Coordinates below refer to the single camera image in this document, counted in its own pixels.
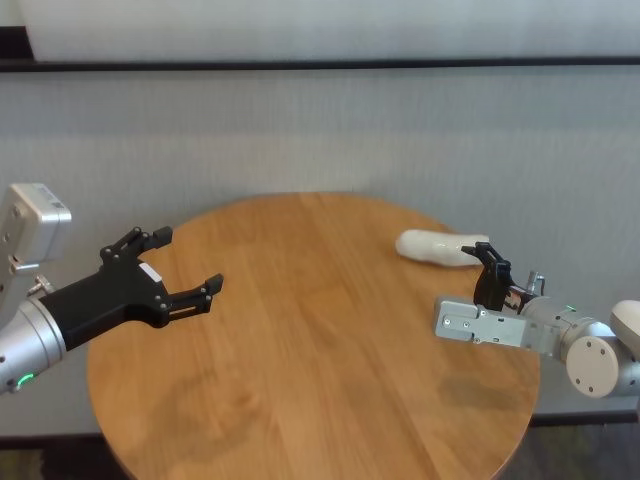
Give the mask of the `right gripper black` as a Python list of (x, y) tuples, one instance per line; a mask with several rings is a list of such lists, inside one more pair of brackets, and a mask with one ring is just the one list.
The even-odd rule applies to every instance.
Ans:
[(529, 293), (512, 279), (511, 263), (489, 242), (462, 246), (461, 251), (478, 259), (484, 267), (476, 283), (474, 303), (487, 310), (502, 311), (508, 307), (520, 313), (529, 301)]

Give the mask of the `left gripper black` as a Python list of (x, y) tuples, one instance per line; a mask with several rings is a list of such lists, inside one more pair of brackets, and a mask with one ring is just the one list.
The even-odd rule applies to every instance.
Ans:
[(209, 313), (222, 291), (224, 276), (216, 274), (203, 284), (168, 294), (162, 281), (152, 278), (139, 256), (172, 242), (169, 226), (151, 233), (134, 227), (100, 251), (99, 270), (40, 299), (71, 351), (129, 321), (164, 328), (184, 318)]

